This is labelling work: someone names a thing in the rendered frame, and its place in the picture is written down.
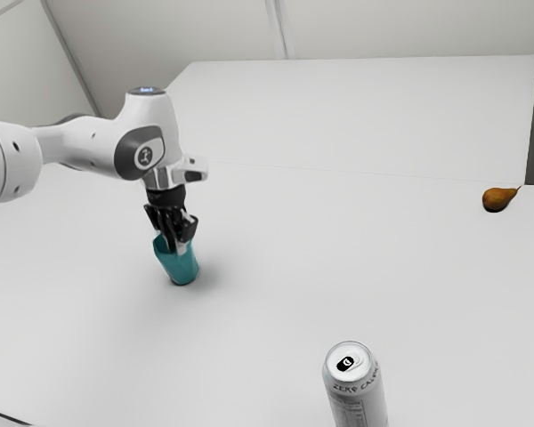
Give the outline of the brown pear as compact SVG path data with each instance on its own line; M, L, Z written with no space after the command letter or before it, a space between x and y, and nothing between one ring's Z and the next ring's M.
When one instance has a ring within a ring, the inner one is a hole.
M510 202L516 197L517 188L489 188L484 191L481 197L483 208L490 213L498 213L507 208Z

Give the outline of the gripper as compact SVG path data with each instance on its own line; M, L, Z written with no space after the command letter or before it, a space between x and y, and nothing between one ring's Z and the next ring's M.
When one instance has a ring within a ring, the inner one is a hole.
M194 238L198 218L187 212L185 207L186 189L174 187L166 190L146 190L148 203L144 206L155 230L167 243L174 243L174 252L184 256Z

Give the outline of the silver drink can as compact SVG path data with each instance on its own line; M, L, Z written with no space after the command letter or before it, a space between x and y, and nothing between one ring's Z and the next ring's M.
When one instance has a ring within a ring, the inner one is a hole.
M382 369L360 342L333 346L322 379L336 427L389 427Z

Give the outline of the teal faceted mug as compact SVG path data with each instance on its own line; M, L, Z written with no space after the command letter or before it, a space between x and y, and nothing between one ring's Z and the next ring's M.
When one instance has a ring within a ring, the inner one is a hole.
M181 244L180 254L168 248L166 239L161 234L153 239L152 244L158 261L175 285L186 286L197 278L199 266L192 241Z

